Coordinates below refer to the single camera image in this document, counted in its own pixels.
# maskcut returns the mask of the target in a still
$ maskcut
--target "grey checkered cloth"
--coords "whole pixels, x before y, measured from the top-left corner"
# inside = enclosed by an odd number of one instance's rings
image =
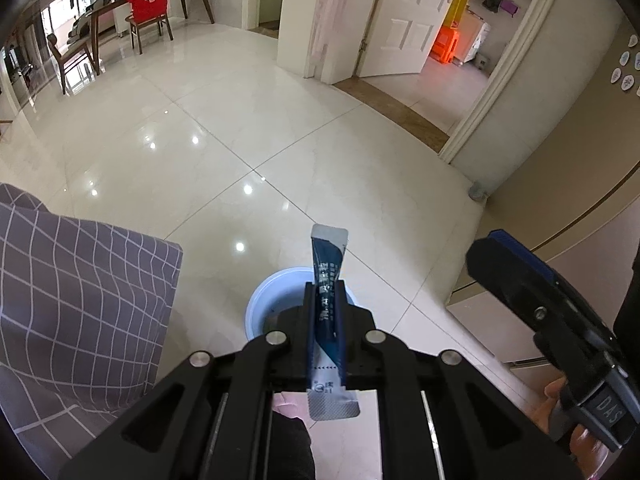
[[[55,479],[154,384],[182,250],[7,184],[0,240],[0,408]]]

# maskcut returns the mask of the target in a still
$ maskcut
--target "yellow bin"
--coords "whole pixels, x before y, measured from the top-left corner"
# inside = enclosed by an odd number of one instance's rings
[[[469,0],[453,0],[442,24],[445,27],[458,28],[462,14],[465,12],[468,3]]]

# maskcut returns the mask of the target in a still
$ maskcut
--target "dining table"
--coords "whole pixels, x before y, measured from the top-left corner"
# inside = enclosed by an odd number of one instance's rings
[[[91,17],[91,51],[92,56],[94,57],[95,74],[97,76],[100,75],[100,58],[98,57],[100,49],[100,45],[98,42],[98,18],[100,18],[101,15],[109,12],[110,10],[117,9],[118,7],[127,5],[128,3],[129,2],[127,0],[109,0],[108,3],[104,4],[98,9],[92,10],[92,12],[89,13]],[[202,0],[202,3],[204,4],[204,8],[207,11],[209,21],[211,23],[214,23],[213,12],[211,10],[209,0]],[[187,3],[185,0],[180,0],[180,4],[182,5],[182,13],[184,15],[184,19],[186,20],[189,17],[187,13]]]

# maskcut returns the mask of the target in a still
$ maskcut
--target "brown marble threshold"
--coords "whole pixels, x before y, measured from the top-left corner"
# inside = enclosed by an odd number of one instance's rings
[[[449,136],[445,132],[420,114],[359,77],[345,79],[334,86],[383,114],[436,153],[440,153],[442,147],[449,140]]]
[[[275,38],[277,40],[279,28],[280,20],[276,20],[274,22],[261,23],[258,27],[252,28],[249,32],[256,32],[257,34],[269,36],[270,38]]]

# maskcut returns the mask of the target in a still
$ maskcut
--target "white door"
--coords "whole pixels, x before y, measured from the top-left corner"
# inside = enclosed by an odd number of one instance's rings
[[[360,77],[420,72],[451,0],[380,0]]]

